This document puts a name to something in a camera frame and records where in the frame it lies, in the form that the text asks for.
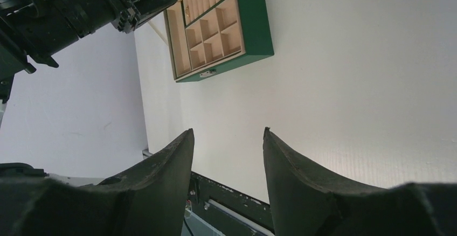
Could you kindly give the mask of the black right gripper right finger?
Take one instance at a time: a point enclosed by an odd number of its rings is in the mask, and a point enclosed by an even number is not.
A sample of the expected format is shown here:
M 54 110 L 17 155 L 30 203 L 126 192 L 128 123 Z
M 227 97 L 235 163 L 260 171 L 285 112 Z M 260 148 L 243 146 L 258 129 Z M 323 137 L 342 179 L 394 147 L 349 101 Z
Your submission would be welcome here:
M 276 235 L 456 235 L 456 185 L 378 188 L 339 175 L 263 136 L 268 198 Z

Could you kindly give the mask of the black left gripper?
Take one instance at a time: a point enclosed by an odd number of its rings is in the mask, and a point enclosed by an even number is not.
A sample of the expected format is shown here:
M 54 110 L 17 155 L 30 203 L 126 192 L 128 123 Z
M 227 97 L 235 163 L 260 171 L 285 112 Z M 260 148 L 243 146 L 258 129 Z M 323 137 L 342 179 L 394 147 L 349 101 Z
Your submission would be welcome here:
M 53 55 L 107 24 L 131 32 L 178 0 L 1 0 L 1 73 L 57 68 Z

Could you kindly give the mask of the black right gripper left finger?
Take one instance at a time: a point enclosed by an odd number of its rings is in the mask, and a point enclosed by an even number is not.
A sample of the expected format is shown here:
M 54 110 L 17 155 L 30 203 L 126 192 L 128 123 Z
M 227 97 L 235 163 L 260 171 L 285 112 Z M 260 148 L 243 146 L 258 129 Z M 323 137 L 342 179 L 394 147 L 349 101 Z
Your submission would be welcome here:
M 1 235 L 180 235 L 195 137 L 97 185 L 73 186 L 25 163 L 1 164 Z

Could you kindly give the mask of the green jewelry box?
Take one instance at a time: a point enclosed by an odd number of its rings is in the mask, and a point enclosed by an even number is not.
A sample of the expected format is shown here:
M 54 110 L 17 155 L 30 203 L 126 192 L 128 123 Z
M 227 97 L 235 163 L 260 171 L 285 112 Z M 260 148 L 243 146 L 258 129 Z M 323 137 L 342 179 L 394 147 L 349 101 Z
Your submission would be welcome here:
M 266 0 L 178 0 L 164 12 L 176 82 L 196 82 L 274 55 Z

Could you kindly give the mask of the green jewelry tray insert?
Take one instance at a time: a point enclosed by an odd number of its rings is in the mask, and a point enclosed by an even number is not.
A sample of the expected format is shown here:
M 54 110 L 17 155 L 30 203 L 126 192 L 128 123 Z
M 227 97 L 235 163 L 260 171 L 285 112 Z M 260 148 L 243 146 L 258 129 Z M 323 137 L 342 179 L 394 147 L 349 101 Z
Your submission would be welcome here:
M 176 82 L 218 74 L 246 52 L 238 0 L 179 0 L 164 18 Z

